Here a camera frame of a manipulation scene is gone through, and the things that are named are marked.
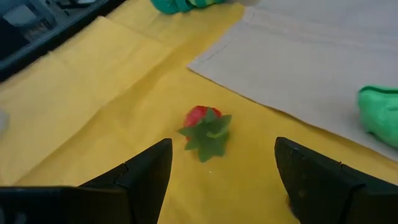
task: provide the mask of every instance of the yellow tablecloth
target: yellow tablecloth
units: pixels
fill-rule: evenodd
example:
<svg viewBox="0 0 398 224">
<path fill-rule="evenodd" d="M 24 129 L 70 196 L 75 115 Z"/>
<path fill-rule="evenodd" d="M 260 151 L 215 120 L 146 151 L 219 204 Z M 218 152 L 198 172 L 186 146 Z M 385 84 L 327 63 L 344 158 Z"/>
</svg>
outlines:
<svg viewBox="0 0 398 224">
<path fill-rule="evenodd" d="M 185 68 L 242 13 L 224 4 L 165 16 L 130 0 L 2 84 L 11 124 L 0 140 L 0 184 L 78 185 L 172 138 L 159 223 L 298 223 L 275 165 L 277 136 L 398 184 L 389 159 Z M 233 115 L 223 158 L 202 164 L 183 150 L 175 130 L 195 105 Z"/>
</svg>

